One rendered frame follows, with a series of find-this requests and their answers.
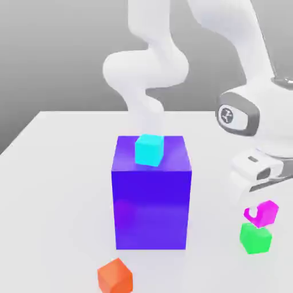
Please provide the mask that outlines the small magenta cube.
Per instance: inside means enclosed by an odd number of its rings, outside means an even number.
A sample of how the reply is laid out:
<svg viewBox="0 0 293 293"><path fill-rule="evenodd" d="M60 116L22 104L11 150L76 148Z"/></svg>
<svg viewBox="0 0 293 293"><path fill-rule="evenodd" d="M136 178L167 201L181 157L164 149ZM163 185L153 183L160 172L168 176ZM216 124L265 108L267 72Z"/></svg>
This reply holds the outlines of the small magenta cube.
<svg viewBox="0 0 293 293"><path fill-rule="evenodd" d="M257 228L262 228L273 224L279 210L279 206L271 200L260 203L258 206L258 215L256 218L251 218L248 214L248 209L244 210L244 217Z"/></svg>

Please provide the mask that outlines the large purple box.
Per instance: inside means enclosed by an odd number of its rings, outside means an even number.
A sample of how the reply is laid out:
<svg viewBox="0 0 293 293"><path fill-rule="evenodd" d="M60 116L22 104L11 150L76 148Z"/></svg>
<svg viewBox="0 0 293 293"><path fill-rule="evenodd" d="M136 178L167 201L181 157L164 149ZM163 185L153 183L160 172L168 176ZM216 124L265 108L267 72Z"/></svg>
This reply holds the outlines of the large purple box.
<svg viewBox="0 0 293 293"><path fill-rule="evenodd" d="M167 136L158 167L134 161L136 136L118 136L112 194L118 250L183 250L192 167L184 138Z"/></svg>

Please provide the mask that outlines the small cyan cube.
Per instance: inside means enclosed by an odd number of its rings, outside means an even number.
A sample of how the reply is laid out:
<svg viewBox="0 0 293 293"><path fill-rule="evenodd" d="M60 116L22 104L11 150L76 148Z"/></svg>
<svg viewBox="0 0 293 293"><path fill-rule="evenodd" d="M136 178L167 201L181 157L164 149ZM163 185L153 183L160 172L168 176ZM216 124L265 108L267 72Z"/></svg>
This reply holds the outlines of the small cyan cube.
<svg viewBox="0 0 293 293"><path fill-rule="evenodd" d="M158 167L164 156L164 136L142 134L135 142L136 164Z"/></svg>

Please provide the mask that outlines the small orange cube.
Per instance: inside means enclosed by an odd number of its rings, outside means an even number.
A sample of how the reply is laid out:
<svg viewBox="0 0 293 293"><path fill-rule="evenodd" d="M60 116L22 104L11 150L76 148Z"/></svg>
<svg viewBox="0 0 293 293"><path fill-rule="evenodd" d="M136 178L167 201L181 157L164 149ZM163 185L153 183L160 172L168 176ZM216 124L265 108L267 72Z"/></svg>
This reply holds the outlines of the small orange cube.
<svg viewBox="0 0 293 293"><path fill-rule="evenodd" d="M102 293L132 293L133 274L120 258L97 270L98 286Z"/></svg>

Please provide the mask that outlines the small green cube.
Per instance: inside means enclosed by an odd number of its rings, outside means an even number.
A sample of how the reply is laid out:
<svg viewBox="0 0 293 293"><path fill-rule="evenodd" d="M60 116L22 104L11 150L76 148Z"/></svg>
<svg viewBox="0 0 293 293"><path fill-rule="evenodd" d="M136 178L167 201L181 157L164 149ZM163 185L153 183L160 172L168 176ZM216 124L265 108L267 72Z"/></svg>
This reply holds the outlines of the small green cube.
<svg viewBox="0 0 293 293"><path fill-rule="evenodd" d="M267 228L257 228L251 223L243 223L239 240L247 254L265 253L270 250L272 233Z"/></svg>

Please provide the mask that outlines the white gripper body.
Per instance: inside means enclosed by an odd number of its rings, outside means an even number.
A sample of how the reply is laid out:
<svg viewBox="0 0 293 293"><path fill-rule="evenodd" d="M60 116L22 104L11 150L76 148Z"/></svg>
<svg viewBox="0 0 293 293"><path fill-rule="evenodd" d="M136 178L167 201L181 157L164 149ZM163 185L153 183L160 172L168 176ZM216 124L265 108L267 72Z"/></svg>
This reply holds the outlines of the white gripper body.
<svg viewBox="0 0 293 293"><path fill-rule="evenodd" d="M247 208L272 200L276 203L293 200L293 176L278 183L265 183L261 187L255 187L251 192L241 193L236 202L237 208Z"/></svg>

